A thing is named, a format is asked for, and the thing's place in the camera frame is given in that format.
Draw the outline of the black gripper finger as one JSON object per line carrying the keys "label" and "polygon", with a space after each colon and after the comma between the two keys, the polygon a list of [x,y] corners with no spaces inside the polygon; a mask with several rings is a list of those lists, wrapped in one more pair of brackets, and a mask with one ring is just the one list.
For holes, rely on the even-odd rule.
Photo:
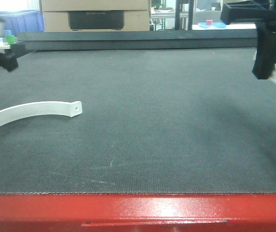
{"label": "black gripper finger", "polygon": [[231,23],[255,23],[263,21],[272,4],[269,0],[244,0],[223,4],[220,20]]}
{"label": "black gripper finger", "polygon": [[257,53],[253,74],[259,80],[267,80],[276,65],[276,26],[257,23]]}

